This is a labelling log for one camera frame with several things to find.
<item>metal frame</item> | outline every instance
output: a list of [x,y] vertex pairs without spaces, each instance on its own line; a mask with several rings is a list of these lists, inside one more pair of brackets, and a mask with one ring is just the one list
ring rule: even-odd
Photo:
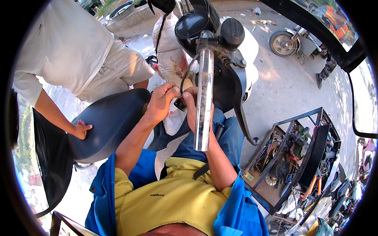
[[[288,123],[290,122],[290,125],[286,131],[286,134],[285,134],[285,137],[283,138],[282,140],[282,143],[281,145],[279,146],[278,150],[277,150],[277,153],[274,155],[272,161],[270,161],[270,163],[268,164],[268,166],[265,168],[264,172],[261,174],[259,180],[254,184],[254,186],[252,187],[251,189],[251,193],[252,193],[252,196],[254,198],[256,198],[258,200],[258,202],[264,206],[265,209],[267,209],[267,211],[269,212],[270,215],[273,215],[279,208],[281,208],[282,204],[286,201],[286,199],[289,197],[290,193],[291,193],[291,189],[293,187],[295,187],[295,185],[298,183],[299,179],[302,177],[302,174],[303,174],[303,171],[308,163],[308,160],[309,160],[309,156],[312,152],[312,149],[313,149],[313,146],[314,146],[314,140],[311,139],[311,142],[309,144],[309,147],[308,147],[308,150],[306,152],[306,155],[304,157],[304,160],[301,164],[301,166],[299,167],[299,170],[297,172],[297,174],[293,177],[292,179],[292,182],[291,184],[289,185],[289,187],[287,188],[286,192],[283,194],[283,196],[280,198],[280,200],[275,204],[275,206],[271,205],[268,201],[266,201],[258,192],[255,191],[255,188],[258,186],[258,184],[260,184],[260,182],[265,178],[266,174],[269,172],[270,168],[273,166],[274,162],[276,161],[276,159],[278,158],[278,155],[280,154],[280,152],[282,151],[282,148],[284,145],[282,145],[283,143],[285,143],[288,139],[288,133],[290,132],[290,130],[292,129],[293,125],[294,125],[294,121],[295,120],[299,120],[299,119],[302,119],[302,118],[306,118],[308,117],[311,122],[314,124],[314,125],[317,125],[319,126],[320,124],[320,121],[322,119],[322,115],[324,113],[324,109],[323,107],[319,107],[315,110],[312,110],[312,111],[309,111],[309,112],[306,112],[306,113],[303,113],[302,115],[299,115],[299,116],[295,116],[295,117],[292,117],[292,118],[289,118],[289,119],[286,119],[286,120],[283,120],[281,122],[277,122],[277,123],[274,123],[273,126],[272,126],[272,129],[275,127],[275,126],[278,126],[278,125],[282,125],[282,124],[285,124],[285,123]],[[316,118],[316,122],[314,122],[314,120],[310,117],[311,115],[314,115],[314,114],[318,114],[317,115],[317,118]],[[261,145],[261,149],[259,150],[258,153],[261,153],[261,151],[264,149],[264,145]]]

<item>person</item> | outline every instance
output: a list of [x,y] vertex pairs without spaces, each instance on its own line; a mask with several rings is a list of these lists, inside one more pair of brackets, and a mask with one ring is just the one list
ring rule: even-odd
[[[160,180],[154,169],[156,152],[142,148],[180,89],[169,82],[153,91],[145,114],[92,182],[94,201],[86,228],[100,235],[268,235],[240,173],[244,135],[237,118],[226,119],[213,106],[209,149],[193,149],[197,91],[190,87],[183,93],[192,131],[165,161]],[[216,123],[225,125],[218,141]],[[194,173],[206,162],[210,170],[195,180]]]
[[81,101],[94,102],[134,88],[147,88],[154,70],[136,51],[115,40],[73,0],[52,0],[21,49],[15,65],[16,91],[52,124],[79,139],[92,125],[71,124],[35,77],[62,86]]
[[330,76],[330,74],[336,68],[336,66],[336,60],[331,56],[331,54],[327,53],[325,67],[322,69],[320,73],[315,74],[319,89],[322,88],[323,80],[326,80]]

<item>white shirt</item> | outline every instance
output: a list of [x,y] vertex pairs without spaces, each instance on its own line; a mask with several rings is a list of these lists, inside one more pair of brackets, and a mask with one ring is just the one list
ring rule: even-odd
[[79,95],[100,70],[114,35],[73,0],[53,0],[32,27],[20,52],[14,87],[33,107],[42,84]]

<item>concrete ground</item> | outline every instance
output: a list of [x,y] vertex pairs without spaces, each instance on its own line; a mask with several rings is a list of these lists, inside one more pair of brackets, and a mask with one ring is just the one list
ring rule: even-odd
[[[232,9],[233,6],[232,2],[227,1],[222,9]],[[245,10],[218,11],[221,18],[230,16],[238,19],[252,33],[259,44],[259,53],[254,61],[254,65],[259,71],[259,79],[253,85],[252,97],[243,105],[252,137],[257,136],[263,141],[273,123],[322,106],[330,115],[342,140],[340,157],[346,176],[356,176],[358,171],[357,137],[352,130],[351,87],[346,73],[340,67],[337,67],[331,76],[323,82],[323,88],[319,89],[316,84],[315,73],[322,70],[325,60],[321,57],[316,57],[313,61],[308,58],[304,60],[304,64],[300,64],[297,55],[289,57],[275,55],[269,47],[269,37],[275,31],[284,30],[284,27],[293,28],[296,24],[261,2],[248,2],[246,9],[252,9],[256,6],[261,8],[261,18],[256,15],[250,16],[250,13]],[[255,25],[252,20],[271,20],[277,23],[277,26]],[[146,32],[146,35],[134,36],[126,42],[130,48],[139,51],[145,58],[154,54],[155,51],[152,45],[152,32],[147,30]],[[162,79],[154,75],[150,80],[149,90],[161,83]],[[69,120],[88,106],[87,103],[80,102],[61,87],[45,85],[45,88]],[[226,116],[233,116],[232,111],[228,112]],[[310,121],[307,120],[302,122],[305,126],[310,124]],[[182,138],[173,141],[167,149],[158,153],[157,169],[162,167],[163,160],[175,151],[181,140]],[[242,167],[245,167],[254,157],[258,148],[252,146],[248,141],[244,141],[240,158]],[[88,194],[88,189],[94,173],[92,170],[84,171],[88,172],[88,175],[79,172],[79,170],[78,172],[73,171],[70,187],[57,209],[74,221],[84,224],[86,213],[93,200],[91,194]],[[77,212],[78,207],[82,209],[82,213],[70,213],[72,211]]]

